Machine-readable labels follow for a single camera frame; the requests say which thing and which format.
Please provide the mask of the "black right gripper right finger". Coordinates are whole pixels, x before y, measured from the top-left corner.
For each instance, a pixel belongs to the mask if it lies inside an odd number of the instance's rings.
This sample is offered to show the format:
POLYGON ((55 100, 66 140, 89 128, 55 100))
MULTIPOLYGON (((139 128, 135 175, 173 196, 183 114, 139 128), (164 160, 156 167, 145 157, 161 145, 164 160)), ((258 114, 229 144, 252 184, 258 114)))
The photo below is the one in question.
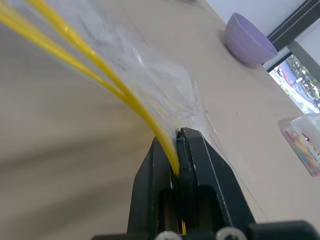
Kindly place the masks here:
POLYGON ((235 174, 197 130, 177 134, 180 214, 188 232, 232 227, 247 235, 256 221, 235 174))

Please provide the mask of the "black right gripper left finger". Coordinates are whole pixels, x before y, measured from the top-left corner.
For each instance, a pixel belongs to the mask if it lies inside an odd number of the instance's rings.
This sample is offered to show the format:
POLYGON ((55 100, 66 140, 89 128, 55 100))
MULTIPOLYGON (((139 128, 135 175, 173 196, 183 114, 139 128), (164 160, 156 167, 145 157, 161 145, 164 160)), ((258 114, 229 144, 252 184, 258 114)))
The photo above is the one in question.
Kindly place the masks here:
POLYGON ((127 233, 178 233, 179 225, 172 169, 155 137, 133 181, 127 233))

